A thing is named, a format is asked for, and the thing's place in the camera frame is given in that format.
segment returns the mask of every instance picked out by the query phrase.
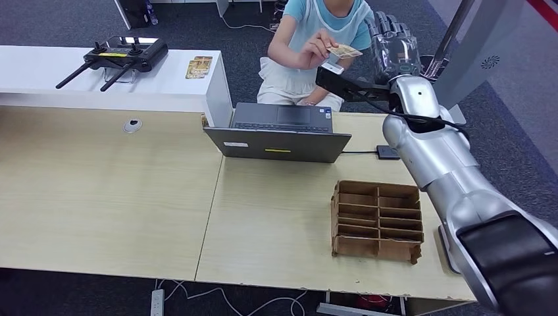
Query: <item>yellow sticker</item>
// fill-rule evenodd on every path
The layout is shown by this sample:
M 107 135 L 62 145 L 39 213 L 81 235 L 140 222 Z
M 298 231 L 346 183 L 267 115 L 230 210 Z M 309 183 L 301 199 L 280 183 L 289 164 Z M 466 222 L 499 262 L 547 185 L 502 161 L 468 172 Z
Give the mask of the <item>yellow sticker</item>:
M 128 54 L 122 54 L 122 53 L 100 53 L 99 56 L 104 56 L 104 57 L 126 57 L 126 56 L 128 56 Z
M 269 153 L 290 153 L 291 152 L 288 149 L 269 149 L 269 148 L 266 148 L 265 151 L 267 151 Z

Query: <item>robotic arm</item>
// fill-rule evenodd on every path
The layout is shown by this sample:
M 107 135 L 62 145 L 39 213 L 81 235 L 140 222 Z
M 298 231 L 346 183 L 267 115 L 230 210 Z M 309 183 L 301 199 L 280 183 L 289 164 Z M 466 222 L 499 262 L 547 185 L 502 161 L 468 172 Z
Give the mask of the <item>robotic arm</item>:
M 484 178 L 466 135 L 419 76 L 416 39 L 394 17 L 377 17 L 379 27 L 369 24 L 374 83 L 320 67 L 317 84 L 346 101 L 389 101 L 384 137 L 428 193 L 449 254 L 482 305 L 506 316 L 557 314 L 558 230 Z

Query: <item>black cable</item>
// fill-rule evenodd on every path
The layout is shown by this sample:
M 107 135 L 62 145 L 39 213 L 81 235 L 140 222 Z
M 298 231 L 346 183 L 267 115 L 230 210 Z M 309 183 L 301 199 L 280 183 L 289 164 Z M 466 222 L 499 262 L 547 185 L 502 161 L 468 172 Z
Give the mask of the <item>black cable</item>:
M 462 133 L 463 136 L 465 136 L 465 138 L 469 141 L 469 133 L 463 129 L 463 127 L 452 123 L 452 122 L 448 122 L 446 120 L 442 120 L 441 118 L 435 118 L 435 117 L 424 117 L 421 115 L 412 115 L 412 114 L 405 114 L 405 113 L 397 113 L 394 111 L 389 111 L 384 109 L 383 107 L 374 104 L 366 95 L 361 95 L 359 93 L 353 92 L 353 91 L 349 91 L 350 94 L 354 95 L 355 97 L 359 98 L 361 101 L 364 101 L 366 103 L 368 103 L 369 105 L 372 105 L 374 108 L 378 109 L 379 111 L 382 111 L 383 113 L 389 114 L 389 115 L 395 115 L 397 117 L 402 117 L 404 119 L 410 119 L 410 120 L 423 120 L 426 122 L 433 122 L 433 123 L 438 123 L 438 124 L 444 124 L 444 125 L 448 125 L 451 126 L 453 128 L 455 128 L 458 132 Z
M 341 153 L 378 153 L 377 151 L 342 151 Z

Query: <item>person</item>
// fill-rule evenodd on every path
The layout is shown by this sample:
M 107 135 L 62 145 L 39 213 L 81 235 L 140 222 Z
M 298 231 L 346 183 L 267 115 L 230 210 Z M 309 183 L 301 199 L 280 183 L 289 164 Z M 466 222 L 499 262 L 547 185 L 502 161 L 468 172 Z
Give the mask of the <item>person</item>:
M 359 51 L 370 47 L 367 17 L 374 14 L 365 0 L 289 0 L 268 57 L 260 59 L 258 103 L 339 111 L 343 99 L 315 84 L 317 67 L 328 61 L 349 68 L 355 57 L 338 60 L 327 49 L 340 43 Z

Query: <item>banknote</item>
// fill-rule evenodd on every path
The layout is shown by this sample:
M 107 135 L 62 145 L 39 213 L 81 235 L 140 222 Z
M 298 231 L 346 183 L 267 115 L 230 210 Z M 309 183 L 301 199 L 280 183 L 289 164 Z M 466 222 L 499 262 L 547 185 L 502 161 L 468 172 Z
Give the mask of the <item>banknote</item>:
M 190 63 L 186 71 L 186 79 L 202 79 L 209 73 L 211 68 L 211 56 L 196 56 Z
M 328 48 L 328 50 L 333 54 L 335 54 L 335 56 L 339 57 L 340 59 L 346 59 L 346 58 L 362 55 L 360 51 L 345 44 L 339 44 L 339 47 L 331 47 Z

